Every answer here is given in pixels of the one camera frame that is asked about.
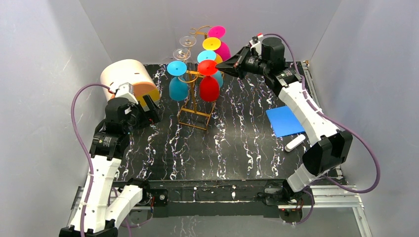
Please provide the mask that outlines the red wine glass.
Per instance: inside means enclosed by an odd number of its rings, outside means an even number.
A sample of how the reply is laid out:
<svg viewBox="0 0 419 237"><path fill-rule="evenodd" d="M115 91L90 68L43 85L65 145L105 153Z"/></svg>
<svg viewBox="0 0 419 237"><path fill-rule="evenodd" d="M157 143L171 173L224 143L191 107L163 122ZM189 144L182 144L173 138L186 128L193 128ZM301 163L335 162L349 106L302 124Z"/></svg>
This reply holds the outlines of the red wine glass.
<svg viewBox="0 0 419 237"><path fill-rule="evenodd" d="M199 96L204 101L213 102L217 100L219 97L218 83L211 76L205 76L205 75L203 76L204 77L201 80L200 85L199 85Z"/></svg>

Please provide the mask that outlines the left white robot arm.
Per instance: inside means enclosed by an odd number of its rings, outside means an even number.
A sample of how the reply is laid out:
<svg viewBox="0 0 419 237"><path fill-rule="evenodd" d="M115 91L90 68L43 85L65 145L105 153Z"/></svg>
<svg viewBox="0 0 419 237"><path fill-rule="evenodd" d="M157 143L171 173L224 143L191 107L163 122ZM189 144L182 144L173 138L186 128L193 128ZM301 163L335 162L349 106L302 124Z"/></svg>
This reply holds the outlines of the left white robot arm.
<svg viewBox="0 0 419 237"><path fill-rule="evenodd" d="M108 204L115 174L129 145L130 134L158 123L160 100L142 97L147 111L139 102L112 98L105 107L105 118L96 126L87 153L89 170L82 199L69 226L60 230L61 237L116 237L118 228L132 208L144 200L146 181L130 179L121 194Z"/></svg>

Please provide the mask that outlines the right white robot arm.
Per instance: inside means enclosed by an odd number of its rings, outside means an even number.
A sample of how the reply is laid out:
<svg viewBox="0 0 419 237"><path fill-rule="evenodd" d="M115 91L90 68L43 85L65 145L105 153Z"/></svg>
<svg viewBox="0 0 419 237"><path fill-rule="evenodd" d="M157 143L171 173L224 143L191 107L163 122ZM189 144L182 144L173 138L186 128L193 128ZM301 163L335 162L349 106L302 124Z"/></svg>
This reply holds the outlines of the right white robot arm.
<svg viewBox="0 0 419 237"><path fill-rule="evenodd" d="M310 148L300 167L283 181L280 197L291 200L322 175L343 164L353 141L350 132L320 116L321 109L307 93L297 68L285 63L285 46L280 38L253 37L248 45L216 68L243 79L247 73L263 76L265 84L290 108L305 130Z"/></svg>

